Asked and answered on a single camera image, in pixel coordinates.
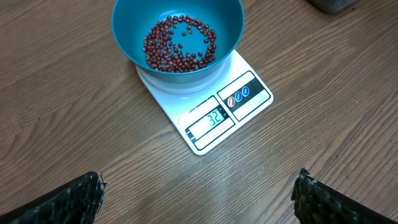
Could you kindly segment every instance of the scale platform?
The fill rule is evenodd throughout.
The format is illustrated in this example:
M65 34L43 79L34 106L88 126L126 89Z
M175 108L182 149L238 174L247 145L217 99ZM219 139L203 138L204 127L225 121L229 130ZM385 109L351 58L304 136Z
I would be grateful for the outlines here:
M194 154L205 155L266 109L274 96L233 51L217 71L192 83L167 83L137 72Z

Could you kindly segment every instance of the bean pile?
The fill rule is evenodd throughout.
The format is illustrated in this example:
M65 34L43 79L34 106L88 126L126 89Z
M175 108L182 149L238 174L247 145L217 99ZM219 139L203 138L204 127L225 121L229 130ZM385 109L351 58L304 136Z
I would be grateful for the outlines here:
M198 52L197 55L195 53L186 53L184 55L179 50L183 48L183 45L173 44L172 36L174 31L170 29L171 27L176 29L179 23L188 24L187 30L189 34L193 34L192 27L196 27L206 37L204 43L210 44L207 46L204 56L202 52ZM199 18L194 19L189 15L181 15L180 17L167 16L166 20L158 21L151 28L149 35L145 36L143 51L146 53L147 64L155 70L174 73L192 72L205 68L209 63L216 60L214 56L217 48L215 44L216 38L216 32L213 29L211 30L208 24L202 23Z

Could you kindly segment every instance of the blue button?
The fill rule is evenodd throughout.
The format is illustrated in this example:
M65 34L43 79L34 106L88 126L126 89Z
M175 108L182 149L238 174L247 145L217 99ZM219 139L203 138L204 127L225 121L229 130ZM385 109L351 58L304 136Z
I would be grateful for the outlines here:
M250 93L249 87L247 87L247 86L243 87L243 89L242 89L243 96L245 96L245 97L249 96L249 93Z
M240 102L242 100L242 97L243 96L242 96L242 93L240 91L235 93L236 102Z

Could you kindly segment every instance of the wood grain surface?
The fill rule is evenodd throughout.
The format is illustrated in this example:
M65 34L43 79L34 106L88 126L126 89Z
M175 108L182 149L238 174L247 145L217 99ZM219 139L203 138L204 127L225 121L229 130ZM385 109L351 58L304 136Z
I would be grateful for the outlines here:
M270 108L194 156L111 33L114 1L0 1L0 213L90 170L96 223L298 223L301 167L398 221L398 1L244 0Z

